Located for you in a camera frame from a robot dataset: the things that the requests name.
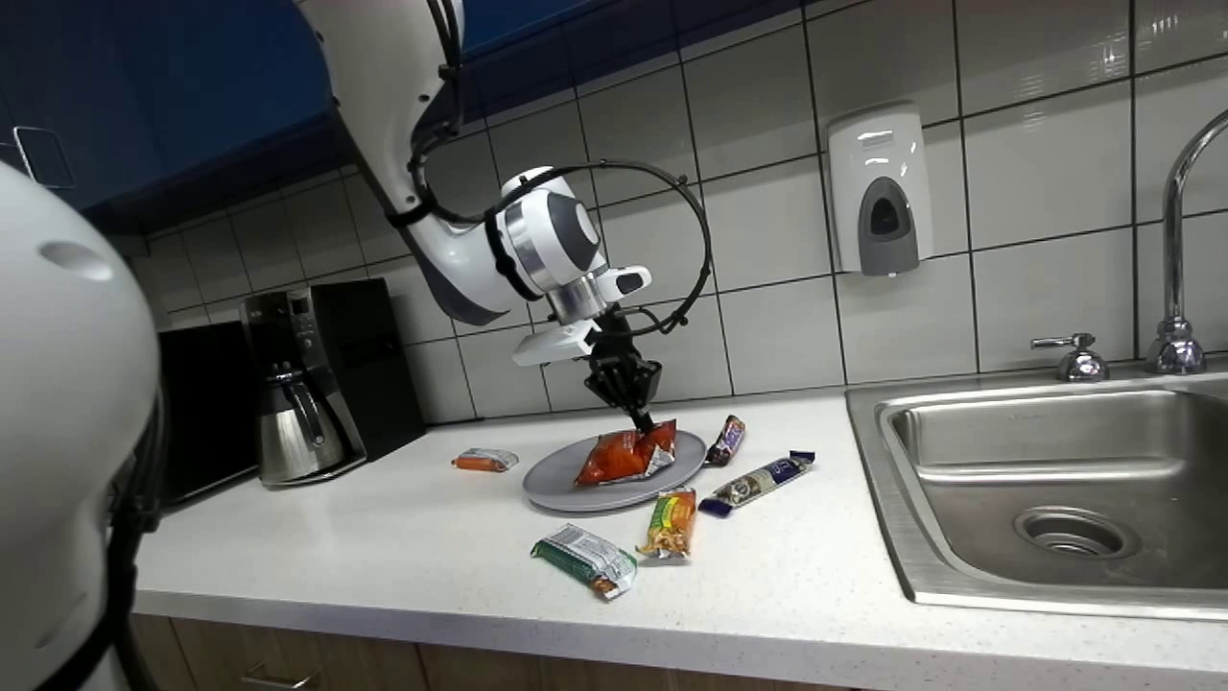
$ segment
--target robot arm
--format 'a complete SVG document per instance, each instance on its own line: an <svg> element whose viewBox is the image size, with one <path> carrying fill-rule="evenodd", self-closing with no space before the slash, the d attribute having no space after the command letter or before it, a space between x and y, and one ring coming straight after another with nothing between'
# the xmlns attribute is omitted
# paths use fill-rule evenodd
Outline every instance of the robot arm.
<svg viewBox="0 0 1228 691"><path fill-rule="evenodd" d="M650 289L654 271L605 259L568 181L556 168L517 174L479 217L461 217L429 194L422 165L437 138L422 122L461 78L461 0L301 0L301 6L320 30L337 116L442 310L479 326L547 298L556 321L531 335L513 359L593 359L586 386L650 431L659 365L643 359L619 304Z"/></svg>

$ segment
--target wrapped snack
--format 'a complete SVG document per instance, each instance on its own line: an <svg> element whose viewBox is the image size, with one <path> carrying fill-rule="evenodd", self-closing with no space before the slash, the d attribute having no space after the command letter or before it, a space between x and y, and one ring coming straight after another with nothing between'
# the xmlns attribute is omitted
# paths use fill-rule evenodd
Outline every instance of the wrapped snack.
<svg viewBox="0 0 1228 691"><path fill-rule="evenodd" d="M654 435L639 435L639 431L605 435L586 454L575 477L575 488L655 477L674 461L674 442L678 442L674 423L659 423L654 424Z"/></svg>
<svg viewBox="0 0 1228 691"><path fill-rule="evenodd" d="M740 442L745 442L745 423L738 413L727 413L717 442L708 450L708 463L727 467L738 455Z"/></svg>
<svg viewBox="0 0 1228 691"><path fill-rule="evenodd" d="M814 467L811 450L792 450L792 455L779 455L758 473L738 477L735 482L717 488L712 500L700 501L704 515L729 516L738 505L774 490L779 482L804 477Z"/></svg>
<svg viewBox="0 0 1228 691"><path fill-rule="evenodd" d="M599 598L619 598L623 591L630 591L634 577L639 577L639 560L630 554L623 554L619 546L611 546L599 534L586 534L580 525L564 525L554 536L543 536L532 546L532 555L556 565L561 572L568 572L571 580L586 584L593 593Z"/></svg>
<svg viewBox="0 0 1228 691"><path fill-rule="evenodd" d="M513 461L517 455L502 450L463 450L461 455L454 455L454 463L469 473L508 473Z"/></svg>
<svg viewBox="0 0 1228 691"><path fill-rule="evenodd" d="M690 560L695 534L695 490L663 490L655 496L650 540L639 554L650 565L678 565Z"/></svg>

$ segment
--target red object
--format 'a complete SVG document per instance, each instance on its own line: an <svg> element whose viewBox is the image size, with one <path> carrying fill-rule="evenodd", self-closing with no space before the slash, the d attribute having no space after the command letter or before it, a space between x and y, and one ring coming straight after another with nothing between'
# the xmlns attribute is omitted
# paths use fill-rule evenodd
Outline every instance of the red object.
<svg viewBox="0 0 1228 691"><path fill-rule="evenodd" d="M655 450L671 454L678 438L674 423L654 424L654 435L623 431L595 442L575 488L599 488L630 477L645 477Z"/></svg>

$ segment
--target orange object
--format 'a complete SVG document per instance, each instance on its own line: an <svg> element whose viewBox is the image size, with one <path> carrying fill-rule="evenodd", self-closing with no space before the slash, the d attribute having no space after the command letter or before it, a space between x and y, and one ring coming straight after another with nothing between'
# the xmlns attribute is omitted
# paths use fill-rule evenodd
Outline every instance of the orange object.
<svg viewBox="0 0 1228 691"><path fill-rule="evenodd" d="M517 461L513 454L499 454L499 450L469 450L454 455L454 463L469 473L508 473L513 461Z"/></svg>
<svg viewBox="0 0 1228 691"><path fill-rule="evenodd" d="M678 424L659 423L650 435L623 431L595 442L586 454L575 488L599 488L630 477L645 477L655 454L674 454Z"/></svg>

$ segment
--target sink basin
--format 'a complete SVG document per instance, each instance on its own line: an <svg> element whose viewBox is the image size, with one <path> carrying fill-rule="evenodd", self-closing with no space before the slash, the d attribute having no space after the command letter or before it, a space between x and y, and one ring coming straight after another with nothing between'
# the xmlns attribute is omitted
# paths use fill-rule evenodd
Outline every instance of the sink basin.
<svg viewBox="0 0 1228 691"><path fill-rule="evenodd" d="M850 396L916 603L1228 616L1228 376Z"/></svg>

